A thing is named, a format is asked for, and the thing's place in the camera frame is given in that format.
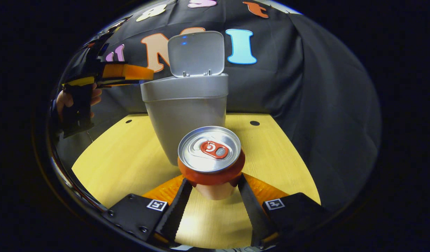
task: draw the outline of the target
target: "can lid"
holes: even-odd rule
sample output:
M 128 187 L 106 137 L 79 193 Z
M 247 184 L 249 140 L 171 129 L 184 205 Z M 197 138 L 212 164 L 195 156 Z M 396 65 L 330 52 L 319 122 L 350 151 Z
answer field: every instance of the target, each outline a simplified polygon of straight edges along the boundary
M 224 70 L 223 34 L 211 30 L 174 36 L 168 40 L 168 58 L 175 77 L 219 75 Z
M 231 166 L 240 152 L 238 136 L 219 126 L 205 126 L 191 131 L 183 137 L 178 147 L 182 163 L 201 173 L 215 173 Z

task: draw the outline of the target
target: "black cloth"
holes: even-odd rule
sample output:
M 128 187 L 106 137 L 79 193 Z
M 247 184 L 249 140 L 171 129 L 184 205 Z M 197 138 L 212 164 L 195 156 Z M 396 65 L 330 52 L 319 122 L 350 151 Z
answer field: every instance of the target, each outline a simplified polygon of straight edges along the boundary
M 269 113 L 306 163 L 322 205 L 336 210 L 359 192 L 378 153 L 381 116 L 373 84 L 359 60 L 328 31 L 305 16 L 260 5 L 268 19 L 255 16 L 241 1 L 193 9 L 169 3 L 164 13 L 136 22 L 150 7 L 141 8 L 107 40 L 101 59 L 124 44 L 125 61 L 146 67 L 146 45 L 140 42 L 146 36 L 162 33 L 171 38 L 189 27 L 221 32 L 224 73 L 229 75 L 227 112 Z M 250 41 L 255 64 L 227 61 L 232 54 L 227 29 L 254 33 Z M 70 65 L 76 69 L 82 58 L 75 56 Z M 167 64 L 159 62 L 165 68 L 154 79 L 172 76 Z M 59 139 L 58 154 L 66 169 L 114 123 L 130 113 L 146 113 L 138 84 L 104 89 L 101 98 L 92 107 L 95 127 L 88 134 Z

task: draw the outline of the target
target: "yellow table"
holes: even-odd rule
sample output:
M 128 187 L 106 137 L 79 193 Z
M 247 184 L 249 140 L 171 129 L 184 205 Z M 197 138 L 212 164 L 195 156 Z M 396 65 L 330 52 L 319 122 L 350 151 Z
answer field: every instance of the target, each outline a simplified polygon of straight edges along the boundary
M 250 121 L 258 121 L 253 126 Z M 243 171 L 288 194 L 302 192 L 320 204 L 311 175 L 288 137 L 266 114 L 227 114 L 226 128 L 241 141 Z M 129 193 L 142 195 L 173 177 L 171 165 L 146 114 L 128 115 L 81 154 L 73 166 L 80 182 L 110 208 Z M 192 190 L 176 242 L 210 249 L 250 245 L 252 226 L 238 188 L 233 196 L 210 201 Z

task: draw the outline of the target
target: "open lid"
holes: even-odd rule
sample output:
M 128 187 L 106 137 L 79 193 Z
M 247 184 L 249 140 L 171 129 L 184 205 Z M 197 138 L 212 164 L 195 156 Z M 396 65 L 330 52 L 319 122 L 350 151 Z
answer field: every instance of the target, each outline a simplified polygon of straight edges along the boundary
M 168 57 L 175 77 L 219 75 L 224 70 L 223 34 L 201 31 L 174 36 L 168 41 Z

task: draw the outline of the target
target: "pull tab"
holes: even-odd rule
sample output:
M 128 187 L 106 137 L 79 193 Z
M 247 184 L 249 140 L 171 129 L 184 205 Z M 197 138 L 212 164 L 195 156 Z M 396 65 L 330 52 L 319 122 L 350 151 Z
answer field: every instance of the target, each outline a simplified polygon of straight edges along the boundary
M 216 159 L 223 159 L 229 153 L 229 149 L 226 146 L 213 141 L 202 143 L 201 151 Z

